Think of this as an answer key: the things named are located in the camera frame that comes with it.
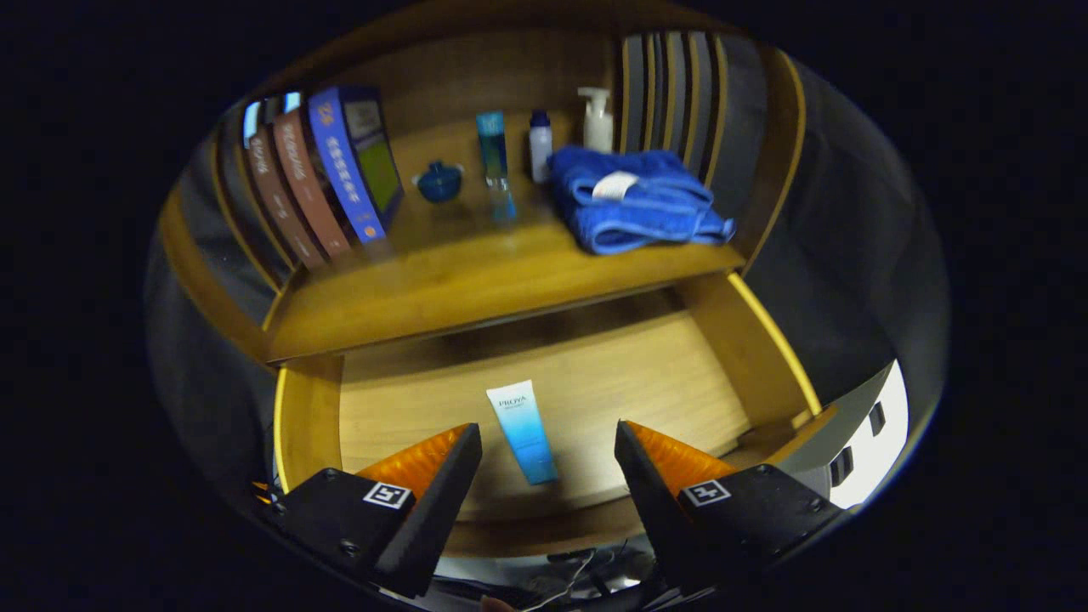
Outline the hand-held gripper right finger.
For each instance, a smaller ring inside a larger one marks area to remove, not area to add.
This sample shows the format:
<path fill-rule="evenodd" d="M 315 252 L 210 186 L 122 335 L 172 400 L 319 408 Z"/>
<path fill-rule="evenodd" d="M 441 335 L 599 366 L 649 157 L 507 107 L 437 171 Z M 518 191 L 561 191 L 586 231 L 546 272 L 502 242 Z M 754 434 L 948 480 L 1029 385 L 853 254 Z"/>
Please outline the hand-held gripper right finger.
<path fill-rule="evenodd" d="M 665 580 L 684 595 L 757 584 L 846 523 L 768 462 L 739 469 L 641 423 L 617 423 L 615 460 Z"/>

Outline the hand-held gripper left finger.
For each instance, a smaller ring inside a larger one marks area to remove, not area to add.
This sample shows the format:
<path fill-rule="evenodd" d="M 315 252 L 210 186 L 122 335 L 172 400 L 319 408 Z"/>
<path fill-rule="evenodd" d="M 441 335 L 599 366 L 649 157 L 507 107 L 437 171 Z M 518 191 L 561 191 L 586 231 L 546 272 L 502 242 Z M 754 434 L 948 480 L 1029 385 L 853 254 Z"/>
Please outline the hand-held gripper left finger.
<path fill-rule="evenodd" d="M 316 470 L 261 512 L 295 553 L 364 587 L 430 588 L 482 458 L 477 423 L 432 434 L 361 470 Z"/>

